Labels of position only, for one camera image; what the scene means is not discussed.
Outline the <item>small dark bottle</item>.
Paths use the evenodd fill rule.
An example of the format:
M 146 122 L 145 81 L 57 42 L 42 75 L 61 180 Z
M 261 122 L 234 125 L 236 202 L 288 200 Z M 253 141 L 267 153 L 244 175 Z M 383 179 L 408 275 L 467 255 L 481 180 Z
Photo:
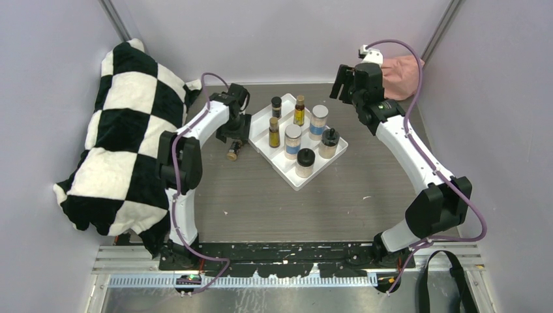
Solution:
M 282 116 L 282 99 L 280 97 L 273 97 L 271 99 L 271 112 L 272 117 L 280 119 Z
M 234 140 L 226 154 L 226 158 L 230 161 L 236 161 L 238 159 L 239 152 L 243 147 L 243 142 L 241 140 Z

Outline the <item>yellow oil bottle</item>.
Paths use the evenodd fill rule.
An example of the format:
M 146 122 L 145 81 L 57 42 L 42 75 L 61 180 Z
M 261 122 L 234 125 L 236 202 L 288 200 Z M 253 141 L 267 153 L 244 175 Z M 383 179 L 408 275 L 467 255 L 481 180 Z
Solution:
M 272 148 L 280 146 L 279 123 L 275 117 L 269 119 L 269 146 Z
M 305 97 L 298 95 L 296 98 L 293 123 L 302 127 L 305 123 Z

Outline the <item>silver lid jar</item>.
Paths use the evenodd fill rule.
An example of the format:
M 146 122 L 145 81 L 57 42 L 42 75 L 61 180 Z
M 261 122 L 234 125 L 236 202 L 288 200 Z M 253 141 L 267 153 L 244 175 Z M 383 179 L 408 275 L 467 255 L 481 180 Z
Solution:
M 316 105 L 311 111 L 309 137 L 313 141 L 320 141 L 325 130 L 329 110 L 324 105 Z
M 290 160 L 295 160 L 301 149 L 302 129 L 299 125 L 291 124 L 285 129 L 285 156 Z

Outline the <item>black cap jar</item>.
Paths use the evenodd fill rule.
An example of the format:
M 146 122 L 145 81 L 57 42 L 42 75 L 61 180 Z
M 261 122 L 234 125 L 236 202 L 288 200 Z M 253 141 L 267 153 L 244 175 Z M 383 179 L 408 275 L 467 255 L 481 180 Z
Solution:
M 340 134 L 334 128 L 324 130 L 318 148 L 319 155 L 324 159 L 334 157 L 339 141 Z
M 309 148 L 302 148 L 298 151 L 295 166 L 296 174 L 301 178 L 308 178 L 312 175 L 315 163 L 315 152 Z

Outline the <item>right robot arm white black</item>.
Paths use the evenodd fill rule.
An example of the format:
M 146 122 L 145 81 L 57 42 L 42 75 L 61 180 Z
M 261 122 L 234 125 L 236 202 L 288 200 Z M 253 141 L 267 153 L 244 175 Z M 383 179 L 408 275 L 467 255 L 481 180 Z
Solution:
M 417 195 L 401 222 L 375 236 L 372 259 L 376 265 L 390 267 L 399 250 L 465 222 L 468 205 L 459 194 L 470 197 L 470 181 L 438 168 L 440 163 L 414 132 L 399 103 L 384 97 L 378 64 L 340 65 L 329 96 L 353 105 L 359 121 L 407 173 Z

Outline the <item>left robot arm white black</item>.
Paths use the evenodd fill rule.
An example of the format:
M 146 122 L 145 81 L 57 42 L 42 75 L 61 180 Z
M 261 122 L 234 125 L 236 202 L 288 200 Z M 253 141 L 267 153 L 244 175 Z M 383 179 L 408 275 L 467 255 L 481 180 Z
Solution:
M 212 94 L 185 126 L 160 135 L 157 175 L 170 199 L 170 237 L 161 257 L 170 265 L 191 270 L 199 264 L 194 196 L 203 175 L 201 149 L 211 136 L 247 142 L 251 116 L 244 110 L 249 100 L 247 89 L 233 83 L 227 91 Z

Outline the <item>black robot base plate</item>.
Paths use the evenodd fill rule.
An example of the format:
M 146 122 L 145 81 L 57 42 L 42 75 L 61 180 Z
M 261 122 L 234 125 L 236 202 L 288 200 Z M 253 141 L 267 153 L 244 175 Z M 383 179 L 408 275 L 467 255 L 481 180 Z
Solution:
M 360 277 L 369 269 L 414 266 L 407 260 L 407 248 L 388 253 L 362 242 L 194 243 L 192 247 L 208 259 L 202 261 L 172 243 L 158 246 L 153 256 L 160 258 L 162 270 L 195 270 L 210 277 L 306 277 L 313 269 L 323 278 Z

